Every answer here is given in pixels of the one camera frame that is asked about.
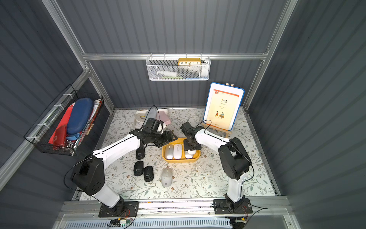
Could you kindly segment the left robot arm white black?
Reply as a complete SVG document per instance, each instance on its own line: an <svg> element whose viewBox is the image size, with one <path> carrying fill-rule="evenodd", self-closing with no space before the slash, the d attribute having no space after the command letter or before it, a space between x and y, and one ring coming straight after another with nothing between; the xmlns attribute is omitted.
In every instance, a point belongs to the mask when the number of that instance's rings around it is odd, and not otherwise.
<svg viewBox="0 0 366 229"><path fill-rule="evenodd" d="M78 162L72 169L71 181L87 195L94 197L107 207L113 208L122 200L122 197L106 183L105 169L121 157L142 146L161 148L177 139L178 137L173 131L155 133L132 130L123 139L93 151L85 159Z"/></svg>

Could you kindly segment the grey white mouse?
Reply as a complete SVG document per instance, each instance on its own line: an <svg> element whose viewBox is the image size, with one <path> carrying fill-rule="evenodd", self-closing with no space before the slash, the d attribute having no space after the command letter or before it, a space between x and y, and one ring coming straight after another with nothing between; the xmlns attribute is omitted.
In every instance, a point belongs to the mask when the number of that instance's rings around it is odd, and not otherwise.
<svg viewBox="0 0 366 229"><path fill-rule="evenodd" d="M173 170L171 168L164 168L162 170L161 182L164 188L171 186L173 182Z"/></svg>

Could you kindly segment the black mouse with logo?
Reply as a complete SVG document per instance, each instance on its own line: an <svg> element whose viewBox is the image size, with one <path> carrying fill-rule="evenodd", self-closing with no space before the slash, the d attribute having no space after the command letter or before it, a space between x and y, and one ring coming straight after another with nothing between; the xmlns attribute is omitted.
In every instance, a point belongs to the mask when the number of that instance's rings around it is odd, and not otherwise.
<svg viewBox="0 0 366 229"><path fill-rule="evenodd" d="M154 179L154 172L152 166L146 166L144 168L144 181L151 182Z"/></svg>

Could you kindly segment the grey pencil case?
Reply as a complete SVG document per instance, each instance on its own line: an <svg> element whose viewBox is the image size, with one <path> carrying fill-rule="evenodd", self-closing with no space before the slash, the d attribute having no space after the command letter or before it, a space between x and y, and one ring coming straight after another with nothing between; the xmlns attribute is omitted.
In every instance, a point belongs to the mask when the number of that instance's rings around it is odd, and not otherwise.
<svg viewBox="0 0 366 229"><path fill-rule="evenodd" d="M155 107L152 107L151 109L148 110L148 112L145 114L145 120L148 120L149 118L153 118L156 119L157 117L157 110Z"/></svg>

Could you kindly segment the yellow plastic storage box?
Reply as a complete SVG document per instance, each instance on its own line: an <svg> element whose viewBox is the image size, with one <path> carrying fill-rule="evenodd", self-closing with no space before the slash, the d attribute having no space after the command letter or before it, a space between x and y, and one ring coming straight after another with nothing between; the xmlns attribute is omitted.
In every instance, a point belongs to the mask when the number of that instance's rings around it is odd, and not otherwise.
<svg viewBox="0 0 366 229"><path fill-rule="evenodd" d="M189 162L195 162L195 161L197 161L198 160L198 158L200 157L200 155L201 155L201 151L200 150L197 150L196 151L196 154L194 154L193 155L193 158L192 159L186 159L185 158L185 150L184 150L184 140L185 140L186 138L183 138L183 137L180 137L180 138L178 138L177 140L175 140L175 141L173 141L173 142L171 142L171 143L169 143L168 145L175 145L175 144L181 144L182 145L182 147L183 147L183 152L182 152L182 158L181 159L178 159L178 160L176 160L176 159L172 159L172 160L167 160L167 159L165 159L165 148L166 148L166 146L164 146L163 147L163 149L162 149L162 156L163 156L163 159L166 161L166 162L168 162L168 163L189 163Z"/></svg>

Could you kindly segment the blue pencil case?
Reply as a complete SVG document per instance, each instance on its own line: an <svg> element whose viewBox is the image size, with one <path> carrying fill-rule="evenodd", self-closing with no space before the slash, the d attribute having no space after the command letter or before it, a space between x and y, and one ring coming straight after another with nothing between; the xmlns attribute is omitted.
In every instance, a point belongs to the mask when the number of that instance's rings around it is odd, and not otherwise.
<svg viewBox="0 0 366 229"><path fill-rule="evenodd" d="M82 132L92 113L94 101L91 98L78 99L72 109L67 124L67 135L75 135Z"/></svg>

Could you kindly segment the yellow clock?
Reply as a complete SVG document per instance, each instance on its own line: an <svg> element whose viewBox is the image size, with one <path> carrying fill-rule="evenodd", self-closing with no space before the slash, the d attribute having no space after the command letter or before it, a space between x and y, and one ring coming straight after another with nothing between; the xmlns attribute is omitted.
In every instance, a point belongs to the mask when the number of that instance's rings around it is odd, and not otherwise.
<svg viewBox="0 0 366 229"><path fill-rule="evenodd" d="M197 57L184 57L178 59L179 66L200 66L202 61Z"/></svg>

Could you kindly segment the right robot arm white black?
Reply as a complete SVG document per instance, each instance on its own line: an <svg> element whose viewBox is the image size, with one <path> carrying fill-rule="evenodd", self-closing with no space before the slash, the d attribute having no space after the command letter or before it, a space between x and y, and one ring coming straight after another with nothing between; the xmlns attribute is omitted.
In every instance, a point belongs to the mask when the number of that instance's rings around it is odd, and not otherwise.
<svg viewBox="0 0 366 229"><path fill-rule="evenodd" d="M252 161L240 139L220 137L204 130L203 127L184 130L183 134L188 141L185 146L187 150L206 146L219 154L222 169L229 177L226 197L232 203L241 201L242 186L250 179L247 173L252 166Z"/></svg>

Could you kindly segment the black mouse upper left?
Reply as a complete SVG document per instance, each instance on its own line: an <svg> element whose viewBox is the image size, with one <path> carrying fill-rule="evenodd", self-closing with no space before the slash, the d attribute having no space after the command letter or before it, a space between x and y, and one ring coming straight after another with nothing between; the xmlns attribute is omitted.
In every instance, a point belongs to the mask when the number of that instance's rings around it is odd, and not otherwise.
<svg viewBox="0 0 366 229"><path fill-rule="evenodd" d="M136 159L137 160L142 160L145 158L145 148L144 147L140 147L136 150Z"/></svg>

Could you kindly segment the pink box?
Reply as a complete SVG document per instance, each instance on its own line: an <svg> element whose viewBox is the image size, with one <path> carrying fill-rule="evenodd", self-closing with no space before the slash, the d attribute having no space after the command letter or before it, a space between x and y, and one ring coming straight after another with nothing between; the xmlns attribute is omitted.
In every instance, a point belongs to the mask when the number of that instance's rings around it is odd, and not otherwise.
<svg viewBox="0 0 366 229"><path fill-rule="evenodd" d="M157 115L157 119L159 121L163 122L163 127L164 128L171 124L171 119L169 118L169 116L164 111L159 111L159 114Z"/></svg>

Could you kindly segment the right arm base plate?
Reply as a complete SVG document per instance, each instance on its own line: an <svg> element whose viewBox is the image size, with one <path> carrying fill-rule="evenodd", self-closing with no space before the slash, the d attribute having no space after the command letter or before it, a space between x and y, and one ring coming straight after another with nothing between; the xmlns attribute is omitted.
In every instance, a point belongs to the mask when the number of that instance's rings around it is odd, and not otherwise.
<svg viewBox="0 0 366 229"><path fill-rule="evenodd" d="M216 215L225 214L251 214L253 213L252 205L248 198L242 198L234 203L230 199L214 199L211 207Z"/></svg>

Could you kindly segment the white tape roll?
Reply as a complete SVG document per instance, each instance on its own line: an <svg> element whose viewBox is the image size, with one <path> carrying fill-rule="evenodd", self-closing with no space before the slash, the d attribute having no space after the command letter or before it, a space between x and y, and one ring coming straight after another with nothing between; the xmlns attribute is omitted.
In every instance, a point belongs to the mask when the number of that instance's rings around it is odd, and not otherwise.
<svg viewBox="0 0 366 229"><path fill-rule="evenodd" d="M137 112L134 117L134 127L135 129L140 129L145 122L146 112Z"/></svg>

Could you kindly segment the silver mouse row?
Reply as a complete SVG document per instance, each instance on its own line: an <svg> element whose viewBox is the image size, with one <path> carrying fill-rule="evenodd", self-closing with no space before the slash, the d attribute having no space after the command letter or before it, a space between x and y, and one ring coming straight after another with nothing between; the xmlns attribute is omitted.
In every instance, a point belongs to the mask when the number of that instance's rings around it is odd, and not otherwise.
<svg viewBox="0 0 366 229"><path fill-rule="evenodd" d="M165 148L165 159L172 160L174 156L174 145L167 145Z"/></svg>

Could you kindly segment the black mouse lower left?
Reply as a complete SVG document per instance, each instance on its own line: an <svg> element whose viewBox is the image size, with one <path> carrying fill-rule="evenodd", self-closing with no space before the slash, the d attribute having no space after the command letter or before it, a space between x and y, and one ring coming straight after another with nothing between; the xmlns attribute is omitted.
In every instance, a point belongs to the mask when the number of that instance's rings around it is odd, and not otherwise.
<svg viewBox="0 0 366 229"><path fill-rule="evenodd" d="M137 162L135 162L134 167L133 167L133 174L136 177L141 176L144 173L144 162L139 160Z"/></svg>

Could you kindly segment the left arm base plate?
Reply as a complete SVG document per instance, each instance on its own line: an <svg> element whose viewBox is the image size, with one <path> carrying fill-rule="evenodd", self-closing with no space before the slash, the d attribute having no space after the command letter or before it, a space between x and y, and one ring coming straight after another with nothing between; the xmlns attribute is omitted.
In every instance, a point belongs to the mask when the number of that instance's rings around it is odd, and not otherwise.
<svg viewBox="0 0 366 229"><path fill-rule="evenodd" d="M135 217L139 209L138 201L119 201L114 207L102 204L98 214L99 218Z"/></svg>

